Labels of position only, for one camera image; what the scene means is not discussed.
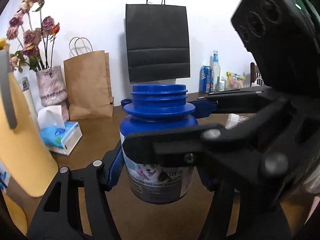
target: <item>black paper bag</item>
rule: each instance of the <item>black paper bag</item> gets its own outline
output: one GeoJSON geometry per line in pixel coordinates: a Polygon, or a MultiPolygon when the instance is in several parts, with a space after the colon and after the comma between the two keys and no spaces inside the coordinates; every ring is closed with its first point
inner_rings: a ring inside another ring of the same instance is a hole
{"type": "Polygon", "coordinates": [[[185,6],[126,4],[125,14],[131,83],[190,77],[185,6]]]}

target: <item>white wall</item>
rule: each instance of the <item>white wall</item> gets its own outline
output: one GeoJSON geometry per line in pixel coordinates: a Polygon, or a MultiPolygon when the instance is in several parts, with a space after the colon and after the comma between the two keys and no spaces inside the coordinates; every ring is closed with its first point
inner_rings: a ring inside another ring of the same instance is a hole
{"type": "MultiPolygon", "coordinates": [[[[75,36],[87,37],[94,50],[109,52],[112,92],[115,105],[130,97],[132,85],[129,83],[126,45],[124,34],[125,4],[145,3],[146,0],[45,0],[43,17],[51,15],[60,22],[53,52],[53,65],[62,65],[70,58],[68,44],[75,36]]],[[[149,0],[160,3],[161,0],[149,0]]],[[[0,16],[0,37],[4,37],[8,21],[17,11],[21,0],[10,0],[0,16]]],[[[176,83],[187,85],[190,93],[197,92],[199,71],[203,59],[209,61],[214,49],[219,52],[219,64],[223,76],[226,71],[243,74],[250,72],[251,53],[244,48],[234,31],[230,18],[240,0],[166,0],[169,5],[187,7],[191,77],[177,79],[176,83]]],[[[40,26],[39,13],[31,13],[33,27],[40,26]]],[[[25,18],[25,29],[28,28],[25,18]]],[[[11,41],[10,51],[18,47],[17,40],[11,41]]],[[[16,73],[17,78],[28,76],[36,109],[41,108],[38,98],[36,77],[28,68],[16,73]]]]}

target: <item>white tissue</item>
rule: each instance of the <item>white tissue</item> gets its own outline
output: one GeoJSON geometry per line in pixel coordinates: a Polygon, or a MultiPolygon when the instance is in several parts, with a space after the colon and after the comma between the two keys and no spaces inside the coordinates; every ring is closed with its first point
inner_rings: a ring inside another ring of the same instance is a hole
{"type": "Polygon", "coordinates": [[[38,123],[40,129],[53,126],[65,128],[61,106],[47,106],[41,109],[38,113],[38,123]]]}

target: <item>camera lens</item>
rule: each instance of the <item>camera lens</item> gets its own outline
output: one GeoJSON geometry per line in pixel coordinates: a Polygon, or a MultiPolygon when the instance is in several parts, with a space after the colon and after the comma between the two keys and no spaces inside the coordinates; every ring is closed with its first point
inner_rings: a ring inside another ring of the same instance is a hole
{"type": "Polygon", "coordinates": [[[280,19],[280,9],[273,0],[262,0],[262,10],[270,22],[277,22],[280,19]]]}
{"type": "Polygon", "coordinates": [[[266,26],[257,13],[249,12],[247,15],[247,23],[250,31],[257,37],[262,37],[265,34],[266,26]]]}
{"type": "Polygon", "coordinates": [[[242,38],[242,40],[244,40],[245,42],[249,42],[249,32],[248,30],[243,27],[240,26],[240,37],[242,38]]]}

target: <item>brown paper bag handle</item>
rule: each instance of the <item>brown paper bag handle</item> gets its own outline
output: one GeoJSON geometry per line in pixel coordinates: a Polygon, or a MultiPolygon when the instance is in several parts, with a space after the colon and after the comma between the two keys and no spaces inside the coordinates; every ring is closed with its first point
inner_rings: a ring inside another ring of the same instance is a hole
{"type": "MultiPolygon", "coordinates": [[[[78,50],[77,50],[77,47],[76,47],[76,42],[77,42],[78,40],[81,40],[81,41],[82,41],[83,46],[84,46],[85,50],[86,50],[87,53],[88,53],[87,47],[85,46],[84,41],[82,40],[82,39],[86,39],[86,40],[89,42],[89,44],[90,44],[91,52],[93,51],[91,42],[90,42],[87,38],[85,38],[85,37],[82,37],[82,38],[80,38],[80,37],[73,37],[73,38],[71,39],[71,41],[73,41],[73,39],[75,39],[75,38],[78,38],[78,39],[75,41],[75,51],[76,51],[77,56],[79,56],[79,53],[78,53],[78,50]]],[[[72,50],[71,50],[71,48],[70,48],[71,41],[69,42],[69,50],[70,50],[71,54],[75,57],[76,55],[73,54],[73,52],[72,52],[72,50]]]]}

